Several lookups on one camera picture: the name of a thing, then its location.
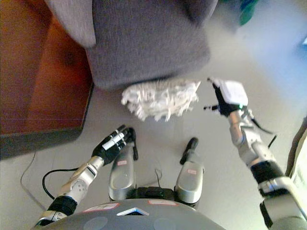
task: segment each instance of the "wooden furniture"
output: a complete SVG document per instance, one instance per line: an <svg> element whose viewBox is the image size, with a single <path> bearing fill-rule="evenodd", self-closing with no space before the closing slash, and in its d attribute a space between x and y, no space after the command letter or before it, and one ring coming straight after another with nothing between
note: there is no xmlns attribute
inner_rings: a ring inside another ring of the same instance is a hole
<svg viewBox="0 0 307 230"><path fill-rule="evenodd" d="M92 89L85 51L43 0L1 5L1 158L76 138Z"/></svg>

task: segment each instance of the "sticker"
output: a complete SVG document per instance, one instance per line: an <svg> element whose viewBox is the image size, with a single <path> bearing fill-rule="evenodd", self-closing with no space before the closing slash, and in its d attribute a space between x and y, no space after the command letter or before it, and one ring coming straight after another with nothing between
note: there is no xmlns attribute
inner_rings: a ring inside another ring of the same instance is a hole
<svg viewBox="0 0 307 230"><path fill-rule="evenodd" d="M178 206L178 204L170 200L149 200L148 203L151 205Z"/></svg>
<svg viewBox="0 0 307 230"><path fill-rule="evenodd" d="M119 161L117 162L117 166L125 165L127 164L127 161Z"/></svg>
<svg viewBox="0 0 307 230"><path fill-rule="evenodd" d="M110 210L110 209L116 208L117 206L119 206L119 203L98 205L98 206L89 208L89 209L85 210L84 212Z"/></svg>
<svg viewBox="0 0 307 230"><path fill-rule="evenodd" d="M196 170L194 170L194 169L188 169L188 170L187 170L187 173L190 173L190 174L196 175L196 174L197 174L197 171L196 171Z"/></svg>

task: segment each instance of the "gray cushion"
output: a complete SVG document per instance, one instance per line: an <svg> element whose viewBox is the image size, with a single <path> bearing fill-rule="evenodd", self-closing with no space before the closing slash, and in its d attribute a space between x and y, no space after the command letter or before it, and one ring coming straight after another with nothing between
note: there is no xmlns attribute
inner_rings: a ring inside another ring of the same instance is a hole
<svg viewBox="0 0 307 230"><path fill-rule="evenodd" d="M81 46L96 44L92 0L45 0L66 32Z"/></svg>
<svg viewBox="0 0 307 230"><path fill-rule="evenodd" d="M218 0L184 0L189 16L202 25L213 14Z"/></svg>
<svg viewBox="0 0 307 230"><path fill-rule="evenodd" d="M204 29L181 1L93 0L96 46L87 55L96 86L196 70L209 60Z"/></svg>

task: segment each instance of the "white floor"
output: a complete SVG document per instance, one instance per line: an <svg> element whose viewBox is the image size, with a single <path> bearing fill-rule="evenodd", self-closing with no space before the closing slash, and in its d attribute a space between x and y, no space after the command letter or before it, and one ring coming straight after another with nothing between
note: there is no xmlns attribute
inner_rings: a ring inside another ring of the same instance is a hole
<svg viewBox="0 0 307 230"><path fill-rule="evenodd" d="M222 4L215 11L207 29L212 58L201 71L189 74L202 80L200 101L194 104L192 112L172 117L168 123L153 119L141 122L120 104L121 91L94 89L80 137L72 143L38 151L24 177L24 184L45 207L51 199L42 189L42 176L52 169L81 165L102 138L126 124L137 133L138 185L155 181L157 167L163 171L161 186L173 188L182 151L196 136L200 140L197 151L206 169L200 212L228 230L266 229L257 183L231 143L228 121L202 109L216 102L205 79L210 76L244 84L256 118L264 127L278 132L272 151L285 170L292 138L307 112L307 49L300 45L307 36L307 5L303 0L259 1L252 20L241 28L233 22L231 8ZM262 136L266 143L272 138ZM19 185L32 157L33 153L0 162L0 229L29 229L42 212ZM77 211L108 201L110 167L100 171ZM51 175L47 179L50 192L55 195L70 175Z"/></svg>

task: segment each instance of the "robotic arm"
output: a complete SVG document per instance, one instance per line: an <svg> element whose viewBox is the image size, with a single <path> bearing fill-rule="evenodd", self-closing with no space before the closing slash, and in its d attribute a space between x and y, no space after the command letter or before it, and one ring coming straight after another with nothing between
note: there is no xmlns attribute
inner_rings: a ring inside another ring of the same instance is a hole
<svg viewBox="0 0 307 230"><path fill-rule="evenodd" d="M91 159L81 165L69 181L62 186L58 196L48 210L42 214L35 228L72 215L77 205L86 196L88 187L96 178L99 169L111 163L118 156L120 150L130 142L134 142L134 158L137 159L135 140L134 129L124 125L103 139L94 149Z"/></svg>
<svg viewBox="0 0 307 230"><path fill-rule="evenodd" d="M248 98L243 85L236 81L211 80L218 99L221 115L228 118L233 144L241 160L251 170L258 183L258 190L264 197L260 204L266 226L276 229L307 229L307 213L304 201L289 177L286 177L258 134Z"/></svg>

